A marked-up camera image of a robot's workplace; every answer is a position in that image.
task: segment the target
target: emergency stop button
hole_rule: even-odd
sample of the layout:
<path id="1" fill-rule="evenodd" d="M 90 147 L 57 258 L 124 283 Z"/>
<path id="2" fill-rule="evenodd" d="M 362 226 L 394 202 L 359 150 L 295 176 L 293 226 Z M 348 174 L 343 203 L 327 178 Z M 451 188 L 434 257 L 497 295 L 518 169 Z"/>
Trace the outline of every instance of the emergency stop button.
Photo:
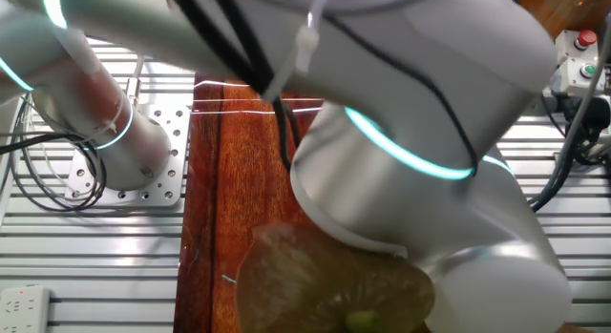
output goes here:
<path id="1" fill-rule="evenodd" d="M 577 40 L 575 41 L 575 48 L 580 51 L 585 51 L 588 47 L 595 44 L 597 41 L 596 33 L 593 31 L 582 31 L 579 33 Z"/>

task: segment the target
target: black cable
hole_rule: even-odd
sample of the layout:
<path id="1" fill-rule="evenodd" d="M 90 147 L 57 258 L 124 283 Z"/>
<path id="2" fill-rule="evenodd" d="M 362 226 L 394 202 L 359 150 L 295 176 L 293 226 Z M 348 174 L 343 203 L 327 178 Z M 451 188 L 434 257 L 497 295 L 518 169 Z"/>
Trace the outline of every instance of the black cable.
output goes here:
<path id="1" fill-rule="evenodd" d="M 17 133 L 16 136 L 18 136 L 17 139 L 20 139 L 22 136 L 21 133 L 24 133 L 23 121 L 24 121 L 25 114 L 26 114 L 26 108 L 27 108 L 27 103 L 24 101 L 24 103 L 22 104 L 22 107 L 20 108 L 17 114 L 17 120 L 14 126 L 14 131 Z M 34 203 L 35 205 L 37 205 L 38 207 L 44 210 L 54 211 L 54 212 L 64 212 L 64 213 L 71 212 L 71 211 L 82 211 L 82 210 L 89 209 L 92 206 L 94 206 L 99 201 L 101 196 L 103 195 L 104 189 L 106 187 L 106 179 L 107 179 L 106 167 L 104 165 L 104 162 L 100 158 L 99 153 L 97 152 L 95 147 L 89 141 L 83 142 L 83 136 L 79 136 L 79 135 L 65 135 L 65 138 L 69 139 L 76 146 L 76 148 L 79 149 L 80 152 L 85 156 L 89 166 L 91 166 L 92 175 L 94 176 L 94 183 L 92 185 L 91 193 L 86 198 L 84 198 L 82 202 L 80 202 L 77 205 L 68 205 L 57 199 L 58 194 L 55 191 L 53 191 L 52 189 L 50 189 L 44 183 L 40 175 L 38 175 L 35 172 L 35 170 L 33 169 L 32 159 L 30 158 L 30 155 L 27 152 L 27 147 L 23 147 L 25 144 L 21 143 L 22 141 L 13 143 L 13 141 L 15 140 L 15 136 L 12 136 L 11 145 L 15 147 L 19 146 L 19 149 L 24 150 L 24 162 L 26 163 L 26 166 L 29 172 L 31 173 L 32 179 L 34 180 L 36 185 L 38 185 L 41 191 L 51 201 L 59 205 L 61 209 L 47 206 L 41 203 L 40 201 L 36 200 L 30 193 L 28 193 L 25 186 L 21 182 L 20 176 L 17 174 L 17 153 L 16 153 L 17 150 L 12 151 L 10 154 L 10 169 L 12 172 L 13 180 L 15 184 L 17 185 L 17 187 L 19 188 L 19 190 L 21 190 L 21 192 L 23 193 L 24 197 L 26 197 L 29 201 L 31 201 L 32 203 Z M 96 160 L 98 161 L 98 164 L 94 162 L 92 156 L 96 158 Z"/>
<path id="2" fill-rule="evenodd" d="M 396 59 L 394 59 L 393 57 L 382 52 L 381 50 L 379 50 L 377 47 L 370 44 L 367 40 L 365 40 L 363 37 L 358 35 L 356 32 L 350 29 L 346 24 L 342 23 L 339 19 L 335 18 L 334 16 L 330 14 L 324 14 L 323 17 L 329 24 L 331 24 L 337 30 L 343 32 L 352 41 L 354 41 L 354 43 L 361 46 L 363 49 L 365 49 L 367 52 L 369 52 L 373 56 L 377 57 L 379 60 L 385 62 L 389 66 L 392 66 L 397 71 L 418 81 L 420 84 L 422 84 L 427 89 L 429 89 L 429 91 L 431 91 L 437 97 L 437 99 L 439 100 L 443 108 L 445 109 L 446 113 L 450 117 L 450 120 L 452 121 L 454 127 L 458 131 L 458 135 L 460 136 L 460 139 L 462 140 L 463 144 L 465 145 L 465 148 L 467 149 L 467 153 L 469 154 L 469 157 L 471 158 L 472 167 L 474 169 L 473 175 L 475 175 L 475 173 L 477 172 L 477 164 L 479 163 L 479 157 L 477 157 L 475 148 L 472 145 L 469 138 L 467 137 L 467 133 L 465 132 L 464 128 L 462 127 L 462 124 L 460 124 L 460 120 L 458 119 L 458 116 L 456 115 L 452 106 L 448 102 L 448 99 L 441 92 L 441 90 L 439 90 L 439 88 L 437 87 L 437 85 L 435 85 L 432 79 L 430 79 L 428 76 L 418 71 L 415 67 L 403 64 L 397 61 Z"/>
<path id="3" fill-rule="evenodd" d="M 552 124 L 554 124 L 554 126 L 556 127 L 556 129 L 558 129 L 558 131 L 562 134 L 562 136 L 566 137 L 566 133 L 560 128 L 560 126 L 556 122 L 556 119 L 552 116 L 552 112 L 550 111 L 550 108 L 547 106 L 547 101 L 545 100 L 545 96 L 543 94 L 541 95 L 540 99 L 541 99 L 541 103 L 543 103 L 543 109 L 545 109 L 545 113 L 547 113 L 547 116 L 550 117 L 550 121 L 552 122 Z"/>
<path id="4" fill-rule="evenodd" d="M 552 198 L 560 191 L 564 182 L 569 176 L 571 172 L 571 168 L 573 167 L 573 158 L 575 155 L 575 146 L 573 146 L 572 150 L 569 151 L 569 158 L 563 162 L 561 165 L 560 173 L 558 174 L 558 179 L 552 186 L 549 192 L 542 194 L 542 196 L 538 197 L 536 201 L 531 203 L 531 209 L 536 213 L 539 209 L 541 209 L 545 204 L 547 204 Z"/>
<path id="5" fill-rule="evenodd" d="M 0 147 L 0 156 L 7 154 L 7 153 L 14 152 L 14 151 L 18 151 L 24 148 L 28 148 L 30 146 L 33 146 L 39 143 L 55 141 L 58 139 L 70 138 L 70 137 L 71 137 L 70 134 L 57 134 L 57 133 L 43 134 L 42 136 L 29 138 L 27 140 L 19 141 L 17 143 L 11 143 L 9 145 Z"/>
<path id="6" fill-rule="evenodd" d="M 257 36 L 250 28 L 248 21 L 244 17 L 242 10 L 240 10 L 235 0 L 217 0 L 217 3 L 221 7 L 225 17 L 227 20 L 229 20 L 231 27 L 238 36 L 246 55 L 248 55 L 252 69 L 260 78 L 263 79 L 264 89 L 256 91 L 260 94 L 264 93 L 269 84 L 271 84 L 271 82 L 274 80 L 274 70 L 271 68 L 269 61 L 267 60 L 267 56 L 265 56 L 265 53 L 263 52 L 261 43 L 259 43 Z M 301 139 L 299 137 L 298 122 L 294 116 L 294 113 L 288 105 L 282 102 L 280 98 L 276 98 L 272 104 L 274 105 L 274 110 L 280 110 L 279 106 L 284 106 L 284 111 L 288 116 L 291 126 L 293 142 L 295 144 L 295 148 L 297 149 Z"/>
<path id="7" fill-rule="evenodd" d="M 290 106 L 284 103 L 284 110 L 286 111 L 286 118 L 288 118 L 288 126 L 290 127 L 291 136 L 293 136 L 293 144 L 295 145 L 295 150 L 299 147 L 301 143 L 301 133 L 299 132 L 299 122 L 297 121 L 297 117 L 295 117 L 295 113 L 290 108 Z"/>
<path id="8" fill-rule="evenodd" d="M 210 18 L 200 9 L 196 0 L 175 0 L 191 25 L 200 37 L 207 43 L 214 54 L 241 80 L 246 82 L 257 93 L 262 94 L 267 84 L 264 79 L 257 76 L 242 55 L 227 40 L 221 31 L 212 23 Z M 288 157 L 288 132 L 284 106 L 280 99 L 272 103 L 278 125 L 280 157 L 284 167 L 290 169 Z"/>

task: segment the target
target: metal base plate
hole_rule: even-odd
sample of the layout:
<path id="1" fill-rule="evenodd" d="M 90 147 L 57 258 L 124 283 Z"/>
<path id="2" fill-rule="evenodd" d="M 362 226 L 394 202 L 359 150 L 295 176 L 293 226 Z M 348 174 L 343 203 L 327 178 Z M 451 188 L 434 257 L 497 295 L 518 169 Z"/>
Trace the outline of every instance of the metal base plate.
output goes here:
<path id="1" fill-rule="evenodd" d="M 185 106 L 150 104 L 138 108 L 163 127 L 170 139 L 171 155 L 165 169 L 151 183 L 133 191 L 105 189 L 95 208 L 151 208 L 176 205 L 182 192 L 182 175 L 186 165 L 187 139 L 189 134 L 190 110 Z M 174 131 L 182 134 L 176 136 Z M 85 198 L 93 184 L 93 177 L 87 161 L 81 153 L 74 153 L 68 184 L 76 190 L 66 189 L 66 196 Z"/>

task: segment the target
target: electrical outlet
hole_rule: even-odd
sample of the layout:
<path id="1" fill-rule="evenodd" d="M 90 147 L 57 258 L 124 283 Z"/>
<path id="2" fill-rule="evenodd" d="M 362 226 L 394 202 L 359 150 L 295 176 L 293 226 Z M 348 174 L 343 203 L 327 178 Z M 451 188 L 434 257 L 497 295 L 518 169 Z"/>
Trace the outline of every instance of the electrical outlet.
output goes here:
<path id="1" fill-rule="evenodd" d="M 0 333 L 45 333 L 49 299 L 49 289 L 37 285 L 3 290 Z"/>

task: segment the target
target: wooden cutting board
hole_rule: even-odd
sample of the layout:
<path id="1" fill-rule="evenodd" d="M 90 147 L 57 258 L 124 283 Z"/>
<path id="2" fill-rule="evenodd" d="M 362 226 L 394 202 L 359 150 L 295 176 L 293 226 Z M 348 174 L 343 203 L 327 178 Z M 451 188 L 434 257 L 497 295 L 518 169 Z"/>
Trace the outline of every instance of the wooden cutting board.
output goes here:
<path id="1" fill-rule="evenodd" d="M 198 76 L 196 84 L 204 80 Z M 251 229 L 269 222 L 309 222 L 279 158 L 271 105 L 240 85 L 201 83 L 195 89 L 177 333 L 240 332 L 235 284 L 229 279 L 235 279 L 252 242 Z M 283 97 L 303 136 L 322 100 Z"/>

